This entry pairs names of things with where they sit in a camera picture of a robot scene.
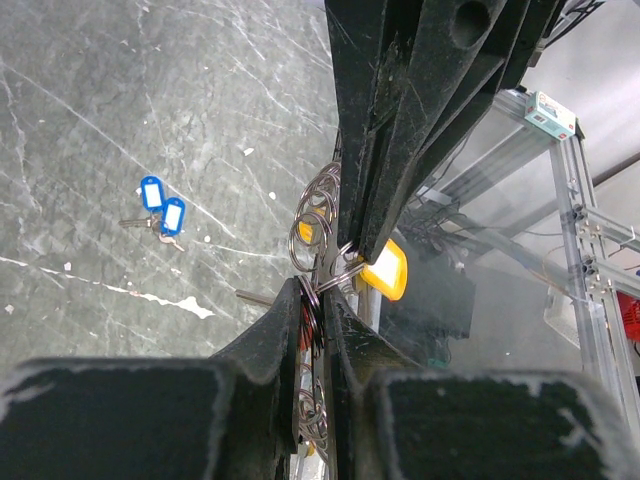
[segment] bunch of keys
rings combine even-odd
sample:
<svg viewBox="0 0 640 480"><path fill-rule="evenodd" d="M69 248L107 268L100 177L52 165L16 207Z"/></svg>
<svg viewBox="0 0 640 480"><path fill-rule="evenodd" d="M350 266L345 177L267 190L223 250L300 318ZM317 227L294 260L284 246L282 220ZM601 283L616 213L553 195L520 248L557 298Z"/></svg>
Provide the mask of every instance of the bunch of keys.
<svg viewBox="0 0 640 480"><path fill-rule="evenodd" d="M150 228L158 235L162 243L173 245L184 252L184 248L178 245L175 236L182 231L184 221L185 204L177 197L165 200L162 182L159 178L148 176L140 182L142 189L142 204L150 215L147 218L135 220L121 220L118 222L123 228L143 227Z"/></svg>

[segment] key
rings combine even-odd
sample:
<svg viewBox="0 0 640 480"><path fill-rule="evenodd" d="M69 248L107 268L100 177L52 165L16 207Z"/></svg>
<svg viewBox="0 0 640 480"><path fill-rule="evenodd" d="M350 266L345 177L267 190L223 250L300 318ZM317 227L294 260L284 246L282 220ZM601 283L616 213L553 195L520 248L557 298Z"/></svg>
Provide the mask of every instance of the key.
<svg viewBox="0 0 640 480"><path fill-rule="evenodd" d="M181 247L180 245L178 245L178 241L174 238L174 237L170 237L168 235L164 235L163 233L159 233L158 234L158 239L162 242L162 243L166 243L169 245L173 245L174 247L176 247L178 250L180 250L181 252L184 252L185 249L184 247Z"/></svg>
<svg viewBox="0 0 640 480"><path fill-rule="evenodd" d="M162 213L154 213L147 218L135 219L135 220L120 220L118 225L122 228L131 227L143 227L150 228L154 232L160 231L160 222L162 220Z"/></svg>
<svg viewBox="0 0 640 480"><path fill-rule="evenodd" d="M247 302L262 305L263 307L271 307L271 305L273 305L273 298L258 295L257 293L247 292L246 290L236 290L236 297Z"/></svg>

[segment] key tag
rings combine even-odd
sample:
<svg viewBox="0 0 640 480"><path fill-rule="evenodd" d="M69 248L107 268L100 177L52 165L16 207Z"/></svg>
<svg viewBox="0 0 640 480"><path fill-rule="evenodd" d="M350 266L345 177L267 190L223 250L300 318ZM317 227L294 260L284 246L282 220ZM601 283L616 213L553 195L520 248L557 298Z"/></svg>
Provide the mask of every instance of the key tag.
<svg viewBox="0 0 640 480"><path fill-rule="evenodd" d="M169 237L178 235L182 231L182 222L186 206L178 197L167 198L162 213L160 231Z"/></svg>
<svg viewBox="0 0 640 480"><path fill-rule="evenodd" d="M407 256L391 239L373 265L366 265L362 279L391 301L402 298L407 288L409 266Z"/></svg>
<svg viewBox="0 0 640 480"><path fill-rule="evenodd" d="M142 205L151 213L161 212L164 208L164 190L158 177L149 175L140 182Z"/></svg>

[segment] red object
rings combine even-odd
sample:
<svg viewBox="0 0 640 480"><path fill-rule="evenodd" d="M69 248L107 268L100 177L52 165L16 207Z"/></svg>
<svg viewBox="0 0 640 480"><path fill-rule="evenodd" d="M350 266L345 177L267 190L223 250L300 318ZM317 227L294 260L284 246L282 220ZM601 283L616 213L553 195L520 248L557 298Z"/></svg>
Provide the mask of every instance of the red object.
<svg viewBox="0 0 640 480"><path fill-rule="evenodd" d="M618 303L627 338L640 342L640 300L618 292Z"/></svg>

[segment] metal key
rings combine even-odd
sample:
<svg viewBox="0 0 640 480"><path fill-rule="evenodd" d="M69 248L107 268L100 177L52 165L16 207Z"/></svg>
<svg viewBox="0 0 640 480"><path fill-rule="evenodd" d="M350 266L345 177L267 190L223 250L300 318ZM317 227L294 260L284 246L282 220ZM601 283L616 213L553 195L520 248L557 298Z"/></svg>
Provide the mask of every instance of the metal key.
<svg viewBox="0 0 640 480"><path fill-rule="evenodd" d="M118 222L118 225L120 225L122 228L131 228L131 227L150 228L154 232L159 232L161 221L162 221L161 213L152 213L147 218L140 218L135 220L120 220Z"/></svg>
<svg viewBox="0 0 640 480"><path fill-rule="evenodd" d="M165 235L163 233L159 233L158 234L158 239L162 242L162 243L166 243L169 245L173 245L174 247L176 247L178 250L180 250L181 252L184 252L184 247L181 247L180 245L178 245L178 241L174 238L174 237L170 237L169 235Z"/></svg>

